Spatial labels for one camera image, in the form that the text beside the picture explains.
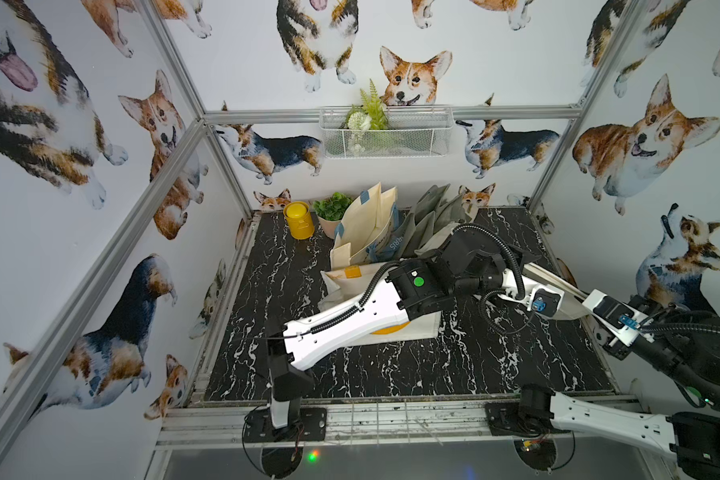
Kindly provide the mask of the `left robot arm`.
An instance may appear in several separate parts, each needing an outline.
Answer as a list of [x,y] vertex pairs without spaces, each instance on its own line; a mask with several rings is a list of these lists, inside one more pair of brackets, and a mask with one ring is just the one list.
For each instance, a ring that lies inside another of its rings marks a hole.
[[525,296],[516,269],[489,265],[471,275],[434,257],[383,264],[363,293],[311,317],[267,327],[271,384],[269,418],[275,431],[299,421],[301,398],[314,386],[311,368],[337,349],[378,330],[405,325],[455,307],[463,296]]

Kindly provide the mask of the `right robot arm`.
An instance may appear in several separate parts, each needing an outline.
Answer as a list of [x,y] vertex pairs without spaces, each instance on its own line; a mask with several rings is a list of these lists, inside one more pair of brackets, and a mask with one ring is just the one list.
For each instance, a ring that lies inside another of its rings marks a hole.
[[700,411],[720,411],[720,317],[639,296],[623,303],[597,290],[583,306],[609,331],[610,354],[641,358],[693,402],[693,411],[627,412],[529,385],[520,394],[520,426],[538,435],[597,435],[668,458],[694,479],[720,479],[720,418]]

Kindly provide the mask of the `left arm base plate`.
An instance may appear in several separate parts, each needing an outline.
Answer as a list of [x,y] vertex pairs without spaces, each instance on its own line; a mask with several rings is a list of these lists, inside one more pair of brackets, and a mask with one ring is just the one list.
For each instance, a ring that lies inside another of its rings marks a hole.
[[246,443],[319,442],[326,436],[326,408],[302,408],[295,422],[275,428],[268,408],[249,412],[243,424],[242,440]]

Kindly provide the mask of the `cream canvas bag with photo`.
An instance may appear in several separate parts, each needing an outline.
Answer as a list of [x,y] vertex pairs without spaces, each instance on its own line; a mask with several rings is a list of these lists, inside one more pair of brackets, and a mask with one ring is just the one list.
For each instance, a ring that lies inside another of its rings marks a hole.
[[590,314],[582,291],[534,263],[522,267],[521,281],[505,269],[499,291],[501,299],[548,320],[579,320]]

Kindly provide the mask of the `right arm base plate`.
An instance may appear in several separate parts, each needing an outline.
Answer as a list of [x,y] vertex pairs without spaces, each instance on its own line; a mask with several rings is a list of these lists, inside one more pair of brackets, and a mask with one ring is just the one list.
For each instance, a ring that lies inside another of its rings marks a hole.
[[549,434],[563,434],[567,430],[555,429],[535,417],[522,418],[515,402],[488,402],[484,404],[488,428],[494,436],[513,435],[523,438],[541,438]]

